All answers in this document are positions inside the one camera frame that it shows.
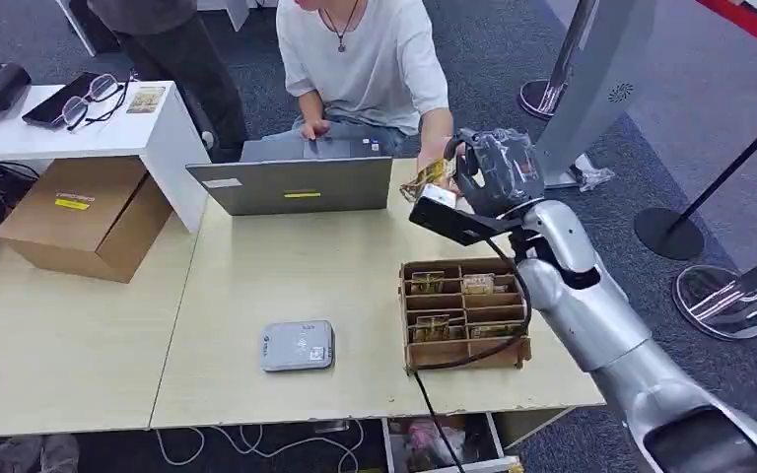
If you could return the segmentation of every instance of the gray power bank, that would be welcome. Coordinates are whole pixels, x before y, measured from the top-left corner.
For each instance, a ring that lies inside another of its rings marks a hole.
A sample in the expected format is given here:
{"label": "gray power bank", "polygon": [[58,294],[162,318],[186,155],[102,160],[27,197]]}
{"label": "gray power bank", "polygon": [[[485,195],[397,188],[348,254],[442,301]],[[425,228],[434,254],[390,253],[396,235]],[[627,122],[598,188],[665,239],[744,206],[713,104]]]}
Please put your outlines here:
{"label": "gray power bank", "polygon": [[327,320],[272,323],[262,329],[261,342],[261,366],[267,372],[332,365],[334,336]]}

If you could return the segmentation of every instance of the small box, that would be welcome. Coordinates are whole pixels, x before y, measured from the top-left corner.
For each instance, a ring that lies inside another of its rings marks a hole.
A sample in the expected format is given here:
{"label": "small box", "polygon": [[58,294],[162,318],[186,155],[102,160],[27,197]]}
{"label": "small box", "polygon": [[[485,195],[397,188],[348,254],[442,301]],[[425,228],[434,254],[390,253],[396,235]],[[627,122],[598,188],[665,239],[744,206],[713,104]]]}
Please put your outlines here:
{"label": "small box", "polygon": [[128,283],[171,211],[137,158],[56,160],[0,239],[37,268]]}
{"label": "small box", "polygon": [[[399,296],[408,369],[449,363],[519,338],[506,350],[462,368],[515,367],[532,358],[529,314],[512,266],[499,258],[402,264]],[[432,291],[421,291],[424,278]]]}
{"label": "small box", "polygon": [[268,324],[262,329],[260,365],[267,372],[329,368],[334,340],[328,320]]}

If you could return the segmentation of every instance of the red stripe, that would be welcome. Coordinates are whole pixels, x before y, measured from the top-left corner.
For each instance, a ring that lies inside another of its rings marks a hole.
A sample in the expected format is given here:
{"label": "red stripe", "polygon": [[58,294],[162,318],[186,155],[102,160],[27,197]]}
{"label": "red stripe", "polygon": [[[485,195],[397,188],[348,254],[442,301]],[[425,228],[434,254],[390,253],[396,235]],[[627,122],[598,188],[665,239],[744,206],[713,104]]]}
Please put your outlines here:
{"label": "red stripe", "polygon": [[753,10],[740,5],[733,5],[726,0],[698,0],[698,3],[757,37],[757,13]]}

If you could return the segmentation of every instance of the open drawer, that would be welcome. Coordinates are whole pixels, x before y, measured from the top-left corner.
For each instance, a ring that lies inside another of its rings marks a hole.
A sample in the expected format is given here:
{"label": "open drawer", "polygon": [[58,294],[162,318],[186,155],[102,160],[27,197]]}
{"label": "open drawer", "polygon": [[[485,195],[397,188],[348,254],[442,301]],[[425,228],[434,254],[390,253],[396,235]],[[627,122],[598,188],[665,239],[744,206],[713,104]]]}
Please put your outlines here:
{"label": "open drawer", "polygon": [[[384,449],[387,454],[387,471],[389,473],[450,473],[457,471],[455,466],[421,470],[409,468],[407,448],[409,436],[407,433],[411,423],[422,419],[428,419],[428,417],[381,419]],[[470,448],[469,454],[474,458],[463,463],[463,469],[466,472],[512,473],[521,471],[519,469],[520,461],[517,457],[504,455],[491,414],[457,415],[450,416],[448,419],[449,424],[462,425],[469,441],[473,440],[474,447]]]}

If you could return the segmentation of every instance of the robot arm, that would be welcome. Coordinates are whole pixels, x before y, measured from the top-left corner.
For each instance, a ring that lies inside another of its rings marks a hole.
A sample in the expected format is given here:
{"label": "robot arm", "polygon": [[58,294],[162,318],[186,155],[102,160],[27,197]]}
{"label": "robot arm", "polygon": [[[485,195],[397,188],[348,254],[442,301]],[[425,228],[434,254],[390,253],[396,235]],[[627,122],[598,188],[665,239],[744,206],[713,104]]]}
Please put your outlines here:
{"label": "robot arm", "polygon": [[[543,200],[531,154],[502,131],[463,130],[448,145],[447,159],[459,143],[468,147],[457,158],[455,180],[475,215],[450,208],[439,198],[442,190],[429,187],[410,220],[461,244],[512,232],[518,274],[533,308],[620,417],[644,471],[757,472],[757,423],[661,350],[576,214]],[[473,180],[478,172],[483,185]]]}

